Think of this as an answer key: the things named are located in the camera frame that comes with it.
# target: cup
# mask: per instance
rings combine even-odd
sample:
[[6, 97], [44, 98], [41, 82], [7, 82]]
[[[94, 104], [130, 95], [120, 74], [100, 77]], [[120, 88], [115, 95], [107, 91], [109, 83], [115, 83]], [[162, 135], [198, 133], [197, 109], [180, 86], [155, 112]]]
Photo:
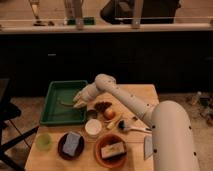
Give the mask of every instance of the cup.
[[35, 141], [36, 147], [42, 151], [50, 150], [52, 146], [52, 140], [48, 133], [40, 134]]
[[101, 130], [102, 124], [98, 119], [90, 119], [85, 125], [86, 133], [92, 138], [97, 138]]

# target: metal leg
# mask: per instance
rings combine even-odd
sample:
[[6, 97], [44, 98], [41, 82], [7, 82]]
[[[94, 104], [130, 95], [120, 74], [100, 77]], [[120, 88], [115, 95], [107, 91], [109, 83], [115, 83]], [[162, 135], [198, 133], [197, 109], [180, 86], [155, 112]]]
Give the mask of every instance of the metal leg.
[[76, 28], [78, 30], [82, 30], [84, 28], [84, 19], [83, 19], [83, 14], [82, 14], [81, 0], [74, 0], [73, 5], [74, 5], [74, 8], [75, 8]]
[[133, 19], [132, 19], [132, 28], [138, 29], [141, 24], [141, 14], [143, 9], [143, 1], [144, 0], [135, 0], [134, 11], [133, 11]]
[[28, 132], [25, 132], [24, 134], [14, 138], [13, 140], [3, 144], [0, 146], [0, 150], [2, 151], [6, 151], [9, 148], [13, 147], [14, 145], [16, 145], [17, 143], [19, 143], [20, 141], [24, 140], [25, 138], [29, 137], [30, 135], [32, 135], [33, 133], [36, 133], [38, 130], [38, 127], [35, 127], [33, 129], [31, 129]]
[[2, 151], [0, 152], [0, 159], [7, 164], [8, 166], [12, 167], [16, 171], [24, 171], [24, 169], [16, 164], [10, 157], [4, 154]]

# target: dark food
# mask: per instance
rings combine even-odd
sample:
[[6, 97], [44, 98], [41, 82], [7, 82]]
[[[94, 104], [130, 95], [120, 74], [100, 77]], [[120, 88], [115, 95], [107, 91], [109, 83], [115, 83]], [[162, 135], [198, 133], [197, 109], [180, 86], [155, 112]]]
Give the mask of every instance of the dark food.
[[45, 21], [37, 20], [34, 24], [34, 26], [54, 26], [54, 22], [48, 21], [47, 23]]
[[104, 111], [112, 105], [111, 102], [98, 102], [95, 104], [95, 109], [98, 112], [104, 113]]
[[121, 121], [118, 123], [118, 128], [120, 128], [121, 130], [124, 130], [124, 128], [125, 128], [124, 120], [121, 120]]
[[97, 119], [98, 117], [98, 112], [96, 110], [88, 110], [87, 113], [87, 120], [90, 120], [90, 119]]

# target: bottle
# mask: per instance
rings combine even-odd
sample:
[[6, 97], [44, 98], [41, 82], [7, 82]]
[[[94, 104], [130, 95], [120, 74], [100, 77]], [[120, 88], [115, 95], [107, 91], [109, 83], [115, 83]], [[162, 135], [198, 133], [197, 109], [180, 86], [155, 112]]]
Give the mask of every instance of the bottle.
[[198, 91], [194, 96], [192, 96], [191, 100], [190, 100], [190, 104], [192, 106], [196, 105], [198, 103], [198, 101], [200, 100], [202, 93], [200, 91]]

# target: white bowl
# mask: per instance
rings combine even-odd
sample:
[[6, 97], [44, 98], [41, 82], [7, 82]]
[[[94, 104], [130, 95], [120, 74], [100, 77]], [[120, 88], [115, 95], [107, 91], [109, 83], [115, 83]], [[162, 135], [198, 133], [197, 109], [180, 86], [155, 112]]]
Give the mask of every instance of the white bowl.
[[90, 119], [85, 125], [85, 131], [92, 138], [98, 137], [101, 130], [102, 130], [102, 124], [97, 119]]

